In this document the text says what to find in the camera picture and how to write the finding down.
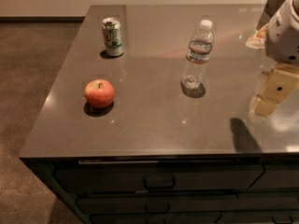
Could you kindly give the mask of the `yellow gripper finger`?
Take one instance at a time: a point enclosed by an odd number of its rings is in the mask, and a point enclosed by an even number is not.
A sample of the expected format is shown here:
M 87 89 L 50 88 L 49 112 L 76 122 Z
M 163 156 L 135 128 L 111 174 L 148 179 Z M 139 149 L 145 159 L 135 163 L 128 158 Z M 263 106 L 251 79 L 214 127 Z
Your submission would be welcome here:
M 250 113 L 263 118 L 271 116 L 298 87 L 297 65 L 278 63 L 271 71 L 262 71 L 250 101 Z

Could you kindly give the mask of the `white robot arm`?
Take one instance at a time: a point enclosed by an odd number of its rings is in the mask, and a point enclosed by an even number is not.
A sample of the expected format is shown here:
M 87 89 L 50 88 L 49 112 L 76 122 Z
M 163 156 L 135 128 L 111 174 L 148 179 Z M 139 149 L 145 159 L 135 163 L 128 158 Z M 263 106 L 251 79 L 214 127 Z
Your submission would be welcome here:
M 260 74 L 249 109 L 267 118 L 299 87 L 299 0 L 285 0 L 263 33 L 265 54 L 277 64 Z

